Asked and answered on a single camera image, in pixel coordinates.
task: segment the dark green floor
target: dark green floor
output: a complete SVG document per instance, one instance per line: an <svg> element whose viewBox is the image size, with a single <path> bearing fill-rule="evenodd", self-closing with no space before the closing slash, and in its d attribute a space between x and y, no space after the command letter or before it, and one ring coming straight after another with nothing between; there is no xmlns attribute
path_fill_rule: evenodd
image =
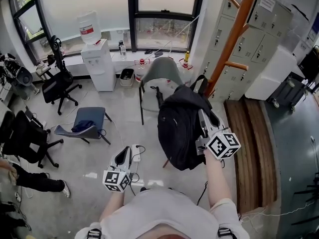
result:
<svg viewBox="0 0 319 239"><path fill-rule="evenodd" d="M316 163L310 136L315 138L319 152L319 107L313 96L308 96L304 102L301 100L294 113L282 107L276 109L269 103L265 105L280 163L281 213L287 213L304 207L306 200L312 196L294 195L294 192L305 190L308 184L313 183L315 177ZM291 224L318 215L319 201L303 210L281 216L277 238L300 238L315 230L319 225L319 219L302 225Z"/></svg>

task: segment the power outlet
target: power outlet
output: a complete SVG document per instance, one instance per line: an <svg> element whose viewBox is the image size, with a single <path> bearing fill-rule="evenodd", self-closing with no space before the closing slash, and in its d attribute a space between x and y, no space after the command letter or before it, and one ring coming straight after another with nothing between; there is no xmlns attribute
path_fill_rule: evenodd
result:
<svg viewBox="0 0 319 239"><path fill-rule="evenodd" d="M140 147L138 147L138 144L133 144L132 145L132 157L133 157L133 162L140 162L141 160L141 155L138 155L140 153Z"/></svg>

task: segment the white cube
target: white cube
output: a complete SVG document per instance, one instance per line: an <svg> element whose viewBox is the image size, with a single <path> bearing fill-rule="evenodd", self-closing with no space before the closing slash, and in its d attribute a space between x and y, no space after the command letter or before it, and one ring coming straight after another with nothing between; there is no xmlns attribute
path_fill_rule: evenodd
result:
<svg viewBox="0 0 319 239"><path fill-rule="evenodd" d="M217 159L231 157L240 147L234 133L217 132L207 144L207 148Z"/></svg>
<svg viewBox="0 0 319 239"><path fill-rule="evenodd" d="M103 184L109 191L124 192L130 182L130 175L124 171L105 170L103 173Z"/></svg>

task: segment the black backpack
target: black backpack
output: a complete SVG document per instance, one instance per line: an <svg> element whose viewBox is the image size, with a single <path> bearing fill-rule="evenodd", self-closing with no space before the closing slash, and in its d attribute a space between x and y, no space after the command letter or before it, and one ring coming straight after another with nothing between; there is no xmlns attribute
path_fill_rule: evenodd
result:
<svg viewBox="0 0 319 239"><path fill-rule="evenodd" d="M201 79L203 82L198 93L195 93L195 85ZM159 109L159 142L171 164L179 170L194 169L205 163L205 156L197 155L195 146L195 141L202 134L198 110L203 109L215 126L220 125L203 94L207 82L205 76L200 75L190 87L178 86Z"/></svg>

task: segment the gray chair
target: gray chair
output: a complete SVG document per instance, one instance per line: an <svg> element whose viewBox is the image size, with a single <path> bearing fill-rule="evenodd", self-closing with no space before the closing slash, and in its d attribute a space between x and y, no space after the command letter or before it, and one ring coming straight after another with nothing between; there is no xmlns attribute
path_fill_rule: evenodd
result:
<svg viewBox="0 0 319 239"><path fill-rule="evenodd" d="M87 143L90 143L90 142L86 138L88 139L103 138L105 142L107 142L108 144L111 144L102 133L104 116L106 116L106 118L109 121L112 121L111 118L106 114L105 108L103 107L80 108L76 114L76 118L75 118L75 122L73 126L77 125L82 120L91 120L94 122L95 125L81 132L68 132L64 130L63 127L61 127L61 125L58 125L54 133L58 135L67 136L67 137L80 138Z"/></svg>
<svg viewBox="0 0 319 239"><path fill-rule="evenodd" d="M155 59L151 64L149 71L143 76L139 86L142 125L144 125L143 110L151 112L160 111L156 98L156 90L149 88L145 91L145 84L151 80L161 78L171 80L178 85L183 85L183 81L179 76L178 68L174 60L169 57ZM174 93L174 89L167 86L159 86L159 91L162 92L164 100Z"/></svg>

